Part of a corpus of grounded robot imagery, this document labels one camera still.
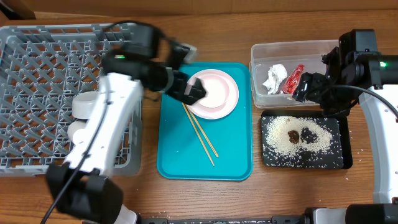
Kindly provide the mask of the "small white cup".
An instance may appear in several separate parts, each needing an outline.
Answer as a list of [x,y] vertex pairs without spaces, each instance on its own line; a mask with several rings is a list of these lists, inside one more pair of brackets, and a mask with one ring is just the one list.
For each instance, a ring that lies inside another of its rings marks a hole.
[[89,140],[84,121],[72,122],[67,129],[67,135],[74,145]]

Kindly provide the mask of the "small pink plate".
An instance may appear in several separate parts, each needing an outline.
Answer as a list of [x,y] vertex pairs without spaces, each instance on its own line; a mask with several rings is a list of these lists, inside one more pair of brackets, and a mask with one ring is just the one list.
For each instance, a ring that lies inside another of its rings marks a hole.
[[229,86],[224,78],[214,74],[195,75],[195,78],[200,79],[206,90],[205,97],[198,100],[195,107],[215,109],[226,103]]

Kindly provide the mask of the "grey bowl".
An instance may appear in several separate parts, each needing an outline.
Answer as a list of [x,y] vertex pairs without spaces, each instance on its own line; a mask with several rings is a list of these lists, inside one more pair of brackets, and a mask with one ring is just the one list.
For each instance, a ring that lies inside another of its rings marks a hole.
[[87,91],[72,99],[72,116],[76,119],[89,119],[99,93]]

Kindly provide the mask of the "brown food scrap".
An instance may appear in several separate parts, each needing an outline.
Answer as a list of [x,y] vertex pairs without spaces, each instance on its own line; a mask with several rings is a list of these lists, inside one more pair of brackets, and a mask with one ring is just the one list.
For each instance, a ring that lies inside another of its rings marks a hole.
[[291,130],[287,133],[289,135],[289,141],[292,144],[298,144],[300,141],[300,135],[296,130]]

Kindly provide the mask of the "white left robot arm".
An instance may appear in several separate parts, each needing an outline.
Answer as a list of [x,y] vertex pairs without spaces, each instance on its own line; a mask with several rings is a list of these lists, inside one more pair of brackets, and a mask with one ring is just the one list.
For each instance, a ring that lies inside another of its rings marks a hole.
[[158,48],[123,44],[101,59],[104,74],[98,96],[82,140],[67,155],[62,165],[52,164],[45,175],[53,204],[41,222],[53,210],[95,223],[139,223],[139,215],[123,204],[123,191],[111,180],[114,158],[121,135],[140,105],[144,89],[165,93],[192,105],[206,95],[202,82],[188,83],[180,72],[192,63],[197,48],[171,40],[166,62],[155,62]]

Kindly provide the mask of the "red snack wrapper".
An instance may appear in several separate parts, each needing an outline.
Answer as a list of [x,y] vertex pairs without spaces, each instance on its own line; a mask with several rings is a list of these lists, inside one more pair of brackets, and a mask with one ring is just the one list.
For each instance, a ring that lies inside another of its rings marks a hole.
[[290,76],[287,78],[287,80],[285,81],[285,83],[282,86],[282,90],[280,91],[280,93],[283,94],[292,94],[300,81],[300,76],[304,71],[305,66],[303,64],[299,64],[295,70],[290,74]]

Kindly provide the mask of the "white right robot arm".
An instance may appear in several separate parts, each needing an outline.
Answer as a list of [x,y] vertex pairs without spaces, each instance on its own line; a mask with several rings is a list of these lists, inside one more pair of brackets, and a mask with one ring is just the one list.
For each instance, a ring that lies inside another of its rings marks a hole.
[[335,47],[322,57],[326,74],[301,75],[293,98],[313,101],[326,115],[358,102],[365,115],[374,163],[373,203],[311,208],[310,223],[397,223],[397,56]]

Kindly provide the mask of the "white tissue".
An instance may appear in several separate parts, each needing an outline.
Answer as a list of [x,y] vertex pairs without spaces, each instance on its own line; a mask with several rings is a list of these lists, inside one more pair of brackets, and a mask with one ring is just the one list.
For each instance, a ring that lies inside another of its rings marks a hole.
[[287,71],[282,64],[272,65],[268,72],[267,80],[262,84],[267,88],[268,95],[274,95],[278,92],[279,86],[287,78]]

